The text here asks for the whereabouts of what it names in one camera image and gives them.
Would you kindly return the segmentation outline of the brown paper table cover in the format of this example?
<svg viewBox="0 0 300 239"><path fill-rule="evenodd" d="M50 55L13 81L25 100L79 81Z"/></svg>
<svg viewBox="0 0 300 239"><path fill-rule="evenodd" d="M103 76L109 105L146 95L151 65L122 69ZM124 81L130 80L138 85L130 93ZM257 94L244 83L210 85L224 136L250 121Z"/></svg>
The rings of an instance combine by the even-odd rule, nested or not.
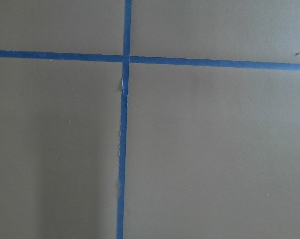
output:
<svg viewBox="0 0 300 239"><path fill-rule="evenodd" d="M300 0L0 0L0 239L300 239Z"/></svg>

